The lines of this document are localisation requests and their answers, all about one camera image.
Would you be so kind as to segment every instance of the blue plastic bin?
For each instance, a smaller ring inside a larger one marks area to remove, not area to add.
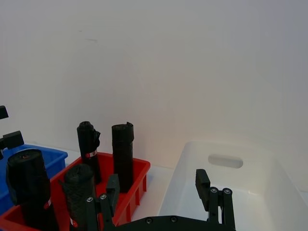
[[[42,151],[47,175],[49,178],[52,178],[54,175],[65,168],[64,159],[67,158],[67,153],[63,151],[28,144],[24,144],[10,150],[5,149],[3,152],[4,158],[0,160],[0,215],[13,206],[9,196],[8,187],[5,182],[7,160],[16,152],[27,148],[36,148]]]

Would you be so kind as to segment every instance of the table surface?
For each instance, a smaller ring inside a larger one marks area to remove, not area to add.
[[[65,159],[67,165],[80,157],[79,152],[59,149],[68,153]],[[170,184],[174,169],[166,167],[151,166],[147,174],[147,192],[143,195],[132,216],[132,221],[144,217],[157,216],[164,200],[167,188]],[[308,192],[300,192],[308,206]]]

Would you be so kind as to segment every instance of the plastic container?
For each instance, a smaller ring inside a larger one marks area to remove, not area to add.
[[[207,219],[195,187],[196,169],[211,185],[233,190],[237,231],[307,231],[308,207],[271,153],[194,141],[185,145],[159,215]]]
[[[101,167],[102,182],[96,185],[97,196],[105,192],[108,177],[113,173],[113,158],[111,154],[98,153],[98,160]],[[69,231],[69,214],[58,180],[63,180],[66,171],[80,163],[81,158],[77,159],[51,179],[51,201],[54,205],[60,231]],[[133,168],[134,182],[127,193],[120,193],[115,216],[113,217],[113,223],[115,225],[121,225],[131,221],[131,216],[140,204],[140,199],[146,191],[146,174],[150,169],[150,163],[134,158]],[[25,226],[20,206],[11,208],[0,217],[1,228],[4,231],[36,231],[36,229]]]
[[[27,148],[36,148],[42,151],[47,175],[49,178],[52,178],[65,168],[64,159],[67,158],[67,153],[63,151],[29,144],[24,144],[10,150],[5,149],[3,153],[4,158],[0,161],[0,215],[13,206],[9,196],[8,187],[5,182],[7,160],[16,152]]]

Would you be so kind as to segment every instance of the white plastic bin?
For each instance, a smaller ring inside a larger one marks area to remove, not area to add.
[[[185,145],[160,216],[207,219],[195,187],[198,168],[211,186],[233,190],[237,231],[308,231],[308,207],[271,153],[204,141]]]

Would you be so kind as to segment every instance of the rolled garbage bag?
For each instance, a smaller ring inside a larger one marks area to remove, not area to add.
[[[9,157],[6,183],[13,203],[20,205],[27,226],[42,231],[59,230],[41,150],[25,149]]]
[[[122,193],[127,193],[133,184],[133,140],[131,123],[112,126],[114,173],[118,174]]]
[[[99,184],[102,181],[97,157],[97,147],[100,146],[100,133],[94,129],[94,126],[89,121],[84,121],[79,124],[77,134],[82,162],[91,166],[94,171],[95,183]]]
[[[65,194],[66,205],[70,216],[70,231],[86,231],[86,199],[94,197],[94,173],[90,166],[80,164],[73,166],[60,182]]]

